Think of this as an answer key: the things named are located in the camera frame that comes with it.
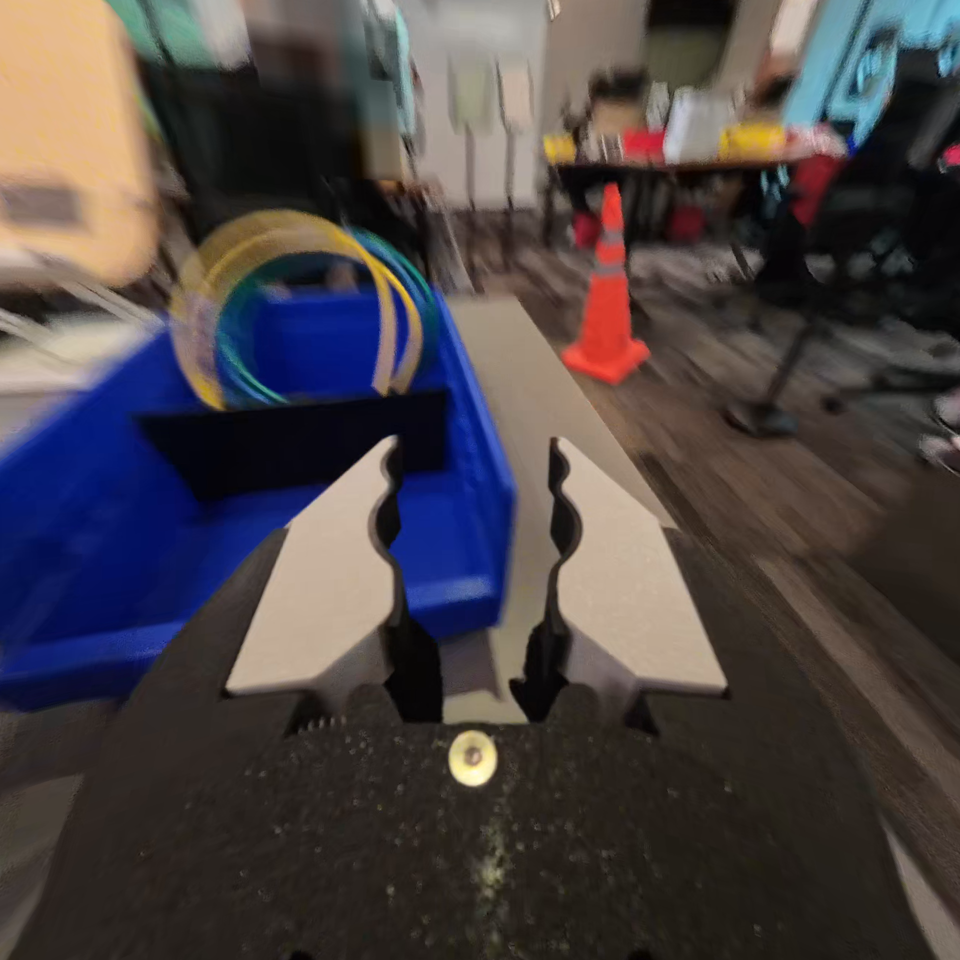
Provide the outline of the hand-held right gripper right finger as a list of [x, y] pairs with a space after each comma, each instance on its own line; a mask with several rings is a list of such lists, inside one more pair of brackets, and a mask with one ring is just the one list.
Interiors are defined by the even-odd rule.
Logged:
[[525, 718], [546, 721], [574, 685], [612, 722], [647, 694], [724, 697], [728, 679], [654, 513], [568, 438], [550, 440], [547, 487], [557, 558], [510, 680]]

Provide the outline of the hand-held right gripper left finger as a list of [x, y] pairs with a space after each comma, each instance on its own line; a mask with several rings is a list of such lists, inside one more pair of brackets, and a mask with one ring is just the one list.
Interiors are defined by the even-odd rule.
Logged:
[[391, 552], [402, 483], [402, 440], [383, 438], [286, 525], [226, 694], [306, 694], [339, 716], [372, 686], [408, 722], [443, 720], [439, 650]]

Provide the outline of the blue storage bin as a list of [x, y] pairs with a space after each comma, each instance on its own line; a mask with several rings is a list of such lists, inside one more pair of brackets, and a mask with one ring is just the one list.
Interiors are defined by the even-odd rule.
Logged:
[[[438, 342], [405, 395], [449, 390], [446, 465], [403, 466], [390, 551], [437, 642], [495, 626], [516, 486], [441, 295]], [[369, 385], [375, 294], [256, 295], [254, 366], [292, 404], [382, 399]], [[2, 707], [124, 699], [186, 621], [330, 484], [198, 501], [136, 416], [207, 412], [168, 332], [2, 455]]]

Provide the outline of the black bin divider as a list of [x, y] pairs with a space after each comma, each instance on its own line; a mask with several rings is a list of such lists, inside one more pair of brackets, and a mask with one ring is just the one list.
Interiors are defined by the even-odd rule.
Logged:
[[199, 502], [330, 484], [382, 440], [415, 473], [447, 464], [449, 390], [226, 412], [138, 414], [138, 428]]

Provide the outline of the orange traffic cone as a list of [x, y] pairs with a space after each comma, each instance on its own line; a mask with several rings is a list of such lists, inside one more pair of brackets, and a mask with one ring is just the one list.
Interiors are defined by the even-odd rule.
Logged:
[[622, 201], [618, 185], [604, 188], [601, 232], [577, 339], [560, 355], [571, 372], [616, 386], [650, 358], [634, 337]]

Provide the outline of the dark work table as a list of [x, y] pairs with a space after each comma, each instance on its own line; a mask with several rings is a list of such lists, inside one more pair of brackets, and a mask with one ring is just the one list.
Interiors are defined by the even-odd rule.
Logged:
[[630, 226], [638, 228], [643, 188], [652, 186], [657, 179], [742, 176], [753, 171], [794, 167], [821, 157], [844, 160], [849, 155], [848, 141], [827, 125], [735, 123], [721, 130], [714, 151], [703, 157], [669, 158], [665, 140], [663, 131], [646, 129], [602, 134], [598, 139], [590, 134], [583, 134], [580, 139], [570, 133], [546, 134], [542, 138], [546, 183], [541, 204], [541, 245], [546, 249], [554, 246], [563, 170], [585, 172], [604, 182], [621, 178], [634, 185], [637, 193], [627, 217], [633, 219]]

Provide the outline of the black office chair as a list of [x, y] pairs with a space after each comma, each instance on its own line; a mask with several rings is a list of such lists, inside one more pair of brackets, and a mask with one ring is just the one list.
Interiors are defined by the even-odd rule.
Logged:
[[781, 404], [806, 350], [831, 324], [868, 328], [895, 320], [958, 341], [958, 66], [907, 48], [866, 139], [829, 176], [800, 186], [794, 174], [751, 282], [762, 330], [769, 309], [790, 311], [798, 331], [762, 396], [731, 402], [726, 422], [754, 439], [796, 433]]

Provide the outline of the wooden stand with white base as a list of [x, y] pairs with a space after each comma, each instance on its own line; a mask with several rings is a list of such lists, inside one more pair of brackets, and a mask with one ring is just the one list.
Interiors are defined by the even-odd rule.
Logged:
[[142, 279], [159, 199], [127, 31], [107, 2], [1, 3], [2, 261]]

